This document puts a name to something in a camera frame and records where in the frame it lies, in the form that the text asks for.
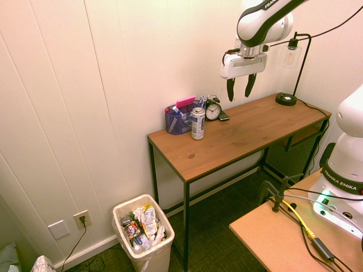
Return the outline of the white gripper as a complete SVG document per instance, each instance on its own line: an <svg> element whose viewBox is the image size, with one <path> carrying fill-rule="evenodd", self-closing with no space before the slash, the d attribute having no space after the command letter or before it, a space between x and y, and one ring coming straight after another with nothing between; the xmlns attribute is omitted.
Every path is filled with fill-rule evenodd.
<svg viewBox="0 0 363 272"><path fill-rule="evenodd" d="M261 53L253 59L245 59L238 54L228 54L221 65L220 76L227 79L227 95L229 101L234 99L235 78L248 75L245 88L245 97L249 97L256 80L256 73L264 71L267 63L267 54Z"/></svg>

